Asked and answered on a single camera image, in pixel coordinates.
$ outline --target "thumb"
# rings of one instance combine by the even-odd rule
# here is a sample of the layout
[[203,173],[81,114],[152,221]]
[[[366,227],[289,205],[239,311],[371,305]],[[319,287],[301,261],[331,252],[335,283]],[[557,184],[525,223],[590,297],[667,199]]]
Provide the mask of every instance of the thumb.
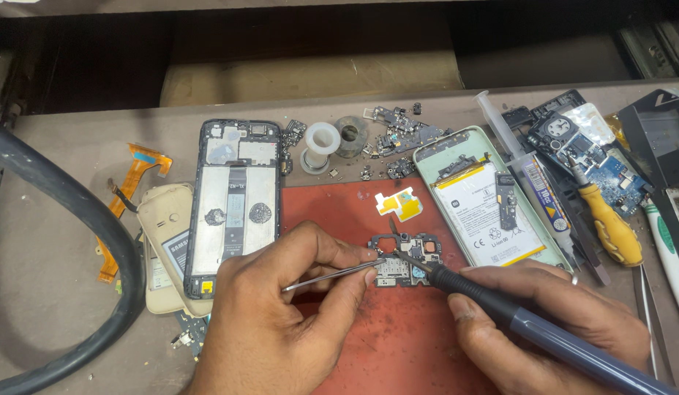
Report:
[[456,320],[459,345],[502,393],[552,388],[542,357],[513,344],[471,298],[451,294],[447,300]]
[[370,268],[340,278],[318,307],[318,314],[309,322],[308,329],[333,344],[344,342],[366,287],[377,273],[375,268]]

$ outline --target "black cable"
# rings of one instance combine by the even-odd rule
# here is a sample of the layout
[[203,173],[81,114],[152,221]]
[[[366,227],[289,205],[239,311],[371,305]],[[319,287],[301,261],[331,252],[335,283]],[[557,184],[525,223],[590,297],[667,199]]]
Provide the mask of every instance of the black cable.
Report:
[[88,364],[132,325],[144,306],[144,273],[123,224],[72,176],[0,126],[0,166],[59,202],[83,221],[120,266],[123,295],[110,318],[80,345],[48,364],[0,381],[0,394],[32,394]]

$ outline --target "fingernail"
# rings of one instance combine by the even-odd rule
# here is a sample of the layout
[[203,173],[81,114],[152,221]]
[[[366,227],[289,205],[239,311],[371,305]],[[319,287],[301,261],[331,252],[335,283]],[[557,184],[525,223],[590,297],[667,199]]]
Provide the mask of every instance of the fingernail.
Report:
[[372,268],[365,276],[364,276],[364,281],[366,282],[366,286],[368,287],[370,283],[372,283],[376,279],[376,275],[379,274],[379,271]]
[[447,303],[454,315],[454,320],[469,319],[474,316],[474,311],[471,310],[467,301],[458,294],[449,295],[447,297]]

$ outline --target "solder wire spool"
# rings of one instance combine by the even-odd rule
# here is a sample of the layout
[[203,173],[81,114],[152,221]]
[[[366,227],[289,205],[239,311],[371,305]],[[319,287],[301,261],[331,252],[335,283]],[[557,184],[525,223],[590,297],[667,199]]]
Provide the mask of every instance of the solder wire spool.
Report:
[[347,159],[359,155],[368,138],[366,122],[357,117],[347,115],[335,122],[335,129],[339,131],[341,137],[339,148],[337,148],[335,153]]
[[316,122],[305,131],[308,148],[300,154],[300,167],[309,174],[321,174],[330,167],[331,153],[340,147],[340,133],[327,122]]

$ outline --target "screwdriver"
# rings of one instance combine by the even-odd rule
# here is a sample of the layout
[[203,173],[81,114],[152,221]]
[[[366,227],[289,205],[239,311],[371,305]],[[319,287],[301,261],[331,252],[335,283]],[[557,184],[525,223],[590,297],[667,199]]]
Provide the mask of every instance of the screwdriver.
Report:
[[498,324],[528,339],[588,377],[623,394],[678,394],[677,390],[645,375],[605,351],[555,326],[546,319],[468,280],[444,265],[424,264],[403,251],[393,254],[423,270],[435,288],[460,293],[474,300]]
[[581,193],[581,198],[591,207],[591,214],[595,219],[594,224],[598,229],[598,238],[603,248],[613,259],[625,266],[641,265],[644,262],[642,246],[634,230],[608,206],[601,196],[598,185],[588,180],[581,166],[571,156],[569,156],[569,164],[573,177],[579,185],[578,192]]

